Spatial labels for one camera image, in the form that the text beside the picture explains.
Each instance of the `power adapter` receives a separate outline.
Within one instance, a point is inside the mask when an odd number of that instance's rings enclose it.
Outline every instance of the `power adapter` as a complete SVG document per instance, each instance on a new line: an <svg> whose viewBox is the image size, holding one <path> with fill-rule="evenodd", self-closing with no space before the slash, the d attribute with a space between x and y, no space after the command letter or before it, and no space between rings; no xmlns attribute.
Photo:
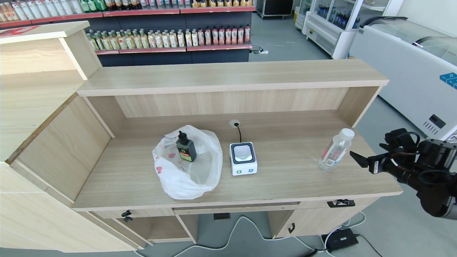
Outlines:
<svg viewBox="0 0 457 257"><path fill-rule="evenodd" d="M328 235L321 235L322 240L325 242L325 239ZM344 248L348 248L358 244L356 236L351 229L345 230L336 230L333 232L329 239L327 240L327 249L329 252L334 252Z"/></svg>

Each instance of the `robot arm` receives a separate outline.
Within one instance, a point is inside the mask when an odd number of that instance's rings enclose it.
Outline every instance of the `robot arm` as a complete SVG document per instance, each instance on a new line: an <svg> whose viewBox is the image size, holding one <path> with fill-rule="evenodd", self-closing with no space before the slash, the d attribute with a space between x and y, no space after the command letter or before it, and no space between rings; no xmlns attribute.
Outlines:
<svg viewBox="0 0 457 257"><path fill-rule="evenodd" d="M417 136L416 142L411 134ZM457 156L457 144L436 139L419 142L417 133L404 128L385 134L385 140L387 144L379 144L388 151L385 154L365 158L351 151L350 155L371 173L388 172L416 190L428 214L457 220L457 174L449 171Z"/></svg>

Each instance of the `white plastic bag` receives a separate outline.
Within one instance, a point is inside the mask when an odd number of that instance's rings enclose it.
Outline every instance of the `white plastic bag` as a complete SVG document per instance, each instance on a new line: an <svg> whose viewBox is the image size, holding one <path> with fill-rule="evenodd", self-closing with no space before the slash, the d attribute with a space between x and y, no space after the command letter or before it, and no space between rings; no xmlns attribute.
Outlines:
<svg viewBox="0 0 457 257"><path fill-rule="evenodd" d="M179 131L194 141L197 157L193 162L181 159L176 141ZM195 199L213 190L222 170L222 148L215 133L186 125L165 135L152 151L155 172L171 198Z"/></svg>

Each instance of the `drawer handle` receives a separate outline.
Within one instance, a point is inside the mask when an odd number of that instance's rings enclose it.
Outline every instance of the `drawer handle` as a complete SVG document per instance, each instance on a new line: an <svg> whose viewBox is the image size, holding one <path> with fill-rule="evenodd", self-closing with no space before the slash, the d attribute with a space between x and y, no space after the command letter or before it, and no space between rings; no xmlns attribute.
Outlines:
<svg viewBox="0 0 457 257"><path fill-rule="evenodd" d="M127 210L126 212L124 212L123 214L121 214L122 217L127 217L129 215L131 215L132 213L130 212L130 210Z"/></svg>
<svg viewBox="0 0 457 257"><path fill-rule="evenodd" d="M130 218L130 217L125 217L125 218L124 218L125 223L127 223L129 220L133 220L133 219Z"/></svg>
<svg viewBox="0 0 457 257"><path fill-rule="evenodd" d="M291 234L292 231L295 230L295 223L292 223L292 228L288 228L287 230L289 230L289 234Z"/></svg>
<svg viewBox="0 0 457 257"><path fill-rule="evenodd" d="M328 201L327 204L329 205L330 208L351 207L351 206L356 205L354 200L348 200L348 199L338 199L338 200L336 200L336 203L334 203L333 201Z"/></svg>

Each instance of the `red shelf edge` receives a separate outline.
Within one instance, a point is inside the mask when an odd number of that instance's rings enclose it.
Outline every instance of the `red shelf edge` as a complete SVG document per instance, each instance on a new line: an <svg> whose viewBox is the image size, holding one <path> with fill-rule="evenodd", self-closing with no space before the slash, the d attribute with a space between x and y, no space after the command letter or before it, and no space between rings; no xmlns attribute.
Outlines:
<svg viewBox="0 0 457 257"><path fill-rule="evenodd" d="M255 11L255 6L224 6L224 7L197 7L180 9L181 13L204 13L204 12L231 12L231 11Z"/></svg>
<svg viewBox="0 0 457 257"><path fill-rule="evenodd" d="M119 51L118 50L98 50L98 51L95 51L95 53L97 55L103 55L103 54L118 54Z"/></svg>
<svg viewBox="0 0 457 257"><path fill-rule="evenodd" d="M154 15L154 14L179 14L179 9L156 9L156 10L128 10L128 11L108 11L103 13L103 17L130 16L130 15Z"/></svg>
<svg viewBox="0 0 457 257"><path fill-rule="evenodd" d="M32 24L37 24L37 23L50 22L50 21L69 21L69 20L76 20L76 19L100 18L100 17L103 17L102 12L77 13L77 14L72 14L72 15L35 19L35 20L31 20L31 22L32 22Z"/></svg>
<svg viewBox="0 0 457 257"><path fill-rule="evenodd" d="M30 20L26 20L26 21L7 21L7 22L0 23L0 28L21 26L21 25L29 25L31 23L32 22Z"/></svg>
<svg viewBox="0 0 457 257"><path fill-rule="evenodd" d="M171 53L171 52L185 52L185 47L177 48L147 48L147 49L122 49L119 50L120 54L137 54L137 53Z"/></svg>
<svg viewBox="0 0 457 257"><path fill-rule="evenodd" d="M236 50L236 49L251 49L252 44L242 45L212 45L212 46L192 46L187 47L188 52L192 51L213 51L213 50Z"/></svg>

